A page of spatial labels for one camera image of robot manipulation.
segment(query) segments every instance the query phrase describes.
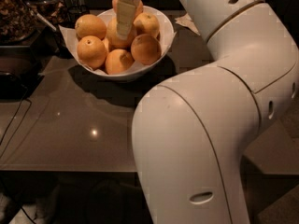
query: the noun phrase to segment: black cable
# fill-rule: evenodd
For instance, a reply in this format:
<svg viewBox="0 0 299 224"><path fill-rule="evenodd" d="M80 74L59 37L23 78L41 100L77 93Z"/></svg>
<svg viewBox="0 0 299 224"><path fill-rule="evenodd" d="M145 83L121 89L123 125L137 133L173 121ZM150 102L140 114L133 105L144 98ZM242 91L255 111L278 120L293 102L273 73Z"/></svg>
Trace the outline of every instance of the black cable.
<svg viewBox="0 0 299 224"><path fill-rule="evenodd" d="M26 110L24 116L22 117L22 119L21 119L21 121L20 121L18 127L16 128L16 130L14 131L14 133L11 135L10 139L8 140L7 145L6 145L6 147L4 148L4 150L3 150L3 152L2 152L2 154L1 154L1 156L0 156L0 159L2 158L3 154L4 154L5 151L7 150L7 147L8 147L9 142L11 141L11 139L12 139L12 137L14 136L14 134L16 133L16 131L18 131L18 129L20 128L23 119L25 118L25 116L26 116L26 114L27 114L29 108L31 107L31 103L32 103L32 102L31 102L30 100L24 99L24 98L26 97L26 95L27 95L28 89L27 89L27 87L25 87L25 86L23 86L23 87L25 88L25 92L24 92L22 98L20 99L19 105L18 105L18 107L17 107L15 113L13 114L13 116L12 116L12 118L11 118L9 124L7 125L7 127L6 127L5 130L4 130L4 133L3 133L3 135L2 135L2 137L1 137L1 139L0 139L0 146L2 145L2 143L3 143L3 141L4 141L4 138L5 138L6 134L7 134L7 131L8 131L8 129L9 129L10 125L12 124L13 120L15 119L15 117L16 117L17 114L18 114L18 112L19 112L19 110L20 110L20 108L21 108L21 104L22 104L22 102L23 102L24 100L26 100L27 102L30 103L30 105L29 105L28 109ZM3 186L3 188L4 188L4 190L5 190L5 192L7 193L8 197L9 197L9 198L10 198L16 205L18 205L18 207L23 211L23 213L28 217L28 219L29 219L33 224L36 224L36 223L29 217L29 215L28 215L27 212L24 210L24 208L22 207L22 205L21 205L21 204L14 198L14 195L12 195L11 192L8 190L7 185L5 184L4 180L2 179L2 176L0 176L0 182L1 182L1 184L2 184L2 186Z"/></svg>

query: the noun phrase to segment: wire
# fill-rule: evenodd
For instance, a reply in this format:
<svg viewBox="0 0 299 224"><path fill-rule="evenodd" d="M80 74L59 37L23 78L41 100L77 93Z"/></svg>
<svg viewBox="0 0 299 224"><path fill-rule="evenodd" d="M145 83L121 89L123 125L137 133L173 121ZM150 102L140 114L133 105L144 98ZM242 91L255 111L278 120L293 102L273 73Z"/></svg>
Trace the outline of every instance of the wire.
<svg viewBox="0 0 299 224"><path fill-rule="evenodd" d="M0 146L2 145L2 143L3 143L3 141L4 141L4 138L5 138L6 134L7 134L7 131L8 131L8 129L9 129L10 125L12 124L13 120L15 119L15 117L16 117L17 114L18 114L18 112L19 112L19 110L20 110L20 108L21 108L21 104L22 104L22 102L23 102L24 100L26 100L27 102L30 103L30 105L29 105L28 109L26 110L26 113L25 113L24 116L22 117L22 119L21 119L21 121L20 121L20 123L19 123L17 129L14 131L14 133L11 135L10 139L8 140L7 145L6 145L6 147L4 148L4 150L3 150L3 152L2 152L2 154L1 154L1 156L0 156L0 159L2 158L3 154L4 154L5 151L7 150L7 147L8 147L8 144L9 144L10 140L12 139L12 137L14 136L14 134L16 133L16 131L18 131L19 127L21 126L21 123L22 123L23 119L25 118L25 116L26 116L26 114L27 114L29 108L31 107L31 103L32 103L32 102L31 102L30 100L24 99L24 98L26 97L26 95L27 95L28 88L25 87L25 86L23 86L23 87L25 88L25 92L24 92L23 96L21 97L20 102L19 102L19 105L18 105L16 111L14 112L14 114L13 114L13 116L12 116L10 122L8 123L7 127L6 127L5 130L4 130L4 133L3 133L3 135L2 135L2 137L1 137L1 139L0 139ZM0 182L1 182L1 184L2 184L2 186L3 186L3 188L4 188L4 190L5 190L5 192L7 193L8 197L9 197L9 198L10 198L16 205L18 205L18 207L23 211L23 213L28 217L28 219L29 219L33 224L36 224L36 223L29 217L29 215L28 215L27 212L24 210L24 208L22 207L22 205L15 199L14 195L11 194L11 192L10 192L9 189L7 188L7 185L5 184L4 180L2 179L2 176L0 176Z"/></svg>

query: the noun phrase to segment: countertop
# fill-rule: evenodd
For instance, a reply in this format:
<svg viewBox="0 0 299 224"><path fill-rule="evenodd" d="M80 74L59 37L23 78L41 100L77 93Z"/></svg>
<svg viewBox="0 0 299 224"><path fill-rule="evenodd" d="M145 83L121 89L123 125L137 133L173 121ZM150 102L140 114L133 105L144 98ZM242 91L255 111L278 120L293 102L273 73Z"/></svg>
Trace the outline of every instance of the countertop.
<svg viewBox="0 0 299 224"><path fill-rule="evenodd" d="M0 136L8 127L0 169L135 172L131 123L140 99L161 81L210 60L201 36L175 24L185 12L165 14L177 32L172 48L138 80L104 80L74 59L53 56L27 99L0 100Z"/></svg>

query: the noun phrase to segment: black object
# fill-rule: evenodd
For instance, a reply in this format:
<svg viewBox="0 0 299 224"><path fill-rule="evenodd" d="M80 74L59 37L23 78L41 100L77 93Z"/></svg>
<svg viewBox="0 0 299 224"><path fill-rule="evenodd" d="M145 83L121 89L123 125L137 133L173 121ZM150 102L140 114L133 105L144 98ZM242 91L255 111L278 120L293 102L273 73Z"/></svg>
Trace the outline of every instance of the black object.
<svg viewBox="0 0 299 224"><path fill-rule="evenodd" d="M21 58L32 63L40 61L45 67L58 51L53 31L42 26L21 42L0 46L0 57Z"/></svg>
<svg viewBox="0 0 299 224"><path fill-rule="evenodd" d="M276 12L299 47L299 0L265 0Z"/></svg>
<svg viewBox="0 0 299 224"><path fill-rule="evenodd" d="M24 99L35 89L41 76L41 63L0 57L0 99Z"/></svg>

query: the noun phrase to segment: orange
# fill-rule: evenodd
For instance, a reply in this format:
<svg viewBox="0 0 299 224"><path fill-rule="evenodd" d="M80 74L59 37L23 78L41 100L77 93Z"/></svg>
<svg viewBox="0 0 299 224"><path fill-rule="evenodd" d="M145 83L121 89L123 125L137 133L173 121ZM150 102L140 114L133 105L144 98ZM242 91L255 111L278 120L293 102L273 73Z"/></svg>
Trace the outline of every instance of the orange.
<svg viewBox="0 0 299 224"><path fill-rule="evenodd" d="M114 49L106 58L105 67L109 75L115 75L129 69L134 59L126 49Z"/></svg>
<svg viewBox="0 0 299 224"><path fill-rule="evenodd" d="M160 23L154 14L149 12L140 13L134 20L134 25L137 29L137 33L150 34L157 38L160 33Z"/></svg>
<svg viewBox="0 0 299 224"><path fill-rule="evenodd" d="M131 45L133 58L143 63L151 65L159 60L162 55L159 41L149 34L138 35Z"/></svg>
<svg viewBox="0 0 299 224"><path fill-rule="evenodd" d="M75 30L79 39L86 35L94 35L99 39L103 39L106 35L107 27L101 18L93 14L85 14L76 20Z"/></svg>
<svg viewBox="0 0 299 224"><path fill-rule="evenodd" d="M126 39L121 39L117 34L117 20L114 17L107 25L106 38L108 39L110 45L115 49L128 49L131 46L132 41L137 36L137 30L132 24L131 31Z"/></svg>
<svg viewBox="0 0 299 224"><path fill-rule="evenodd" d="M108 41L108 39L106 37L102 41L103 41L103 43L105 45L107 54L109 54L113 50L113 48L111 47L111 45L110 45L110 43L109 43L109 41Z"/></svg>
<svg viewBox="0 0 299 224"><path fill-rule="evenodd" d="M117 3L119 0L112 0L112 7L115 13L117 13ZM137 17L141 12L143 12L143 3L140 0L138 3L138 7L136 8L135 17Z"/></svg>
<svg viewBox="0 0 299 224"><path fill-rule="evenodd" d="M104 43L94 35L84 36L77 44L78 60L91 67L100 68L106 59L107 51Z"/></svg>

